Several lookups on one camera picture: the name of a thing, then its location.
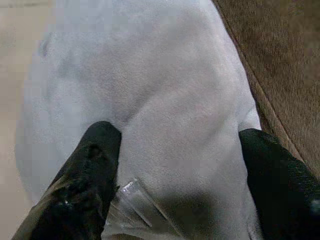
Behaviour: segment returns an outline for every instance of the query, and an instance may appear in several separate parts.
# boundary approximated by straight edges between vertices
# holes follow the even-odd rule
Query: brown fabric
[[[320,177],[320,1],[213,2],[245,67],[262,129]]]

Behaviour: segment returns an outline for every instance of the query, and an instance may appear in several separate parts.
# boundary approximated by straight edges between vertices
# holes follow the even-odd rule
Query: tan ground
[[[12,237],[31,203],[14,156],[16,120],[32,52],[50,13],[48,0],[0,0],[0,239]]]

